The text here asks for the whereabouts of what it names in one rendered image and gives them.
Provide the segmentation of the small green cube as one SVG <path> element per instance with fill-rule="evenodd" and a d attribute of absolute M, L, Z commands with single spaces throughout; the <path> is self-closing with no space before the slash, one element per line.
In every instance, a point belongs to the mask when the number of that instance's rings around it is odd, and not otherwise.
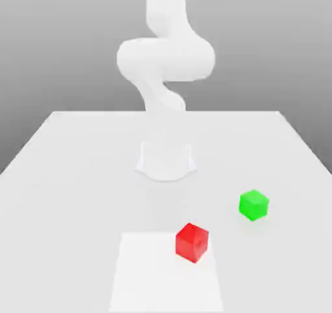
<path fill-rule="evenodd" d="M 258 220 L 268 213 L 269 199 L 257 190 L 240 195 L 239 212 L 250 221 Z"/>

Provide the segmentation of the small red cube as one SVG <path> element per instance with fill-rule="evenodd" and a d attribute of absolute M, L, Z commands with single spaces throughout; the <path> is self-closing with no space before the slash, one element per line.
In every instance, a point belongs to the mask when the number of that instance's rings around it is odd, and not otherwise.
<path fill-rule="evenodd" d="M 187 223 L 175 238 L 177 255 L 197 263 L 208 249 L 209 232 L 192 223 Z"/>

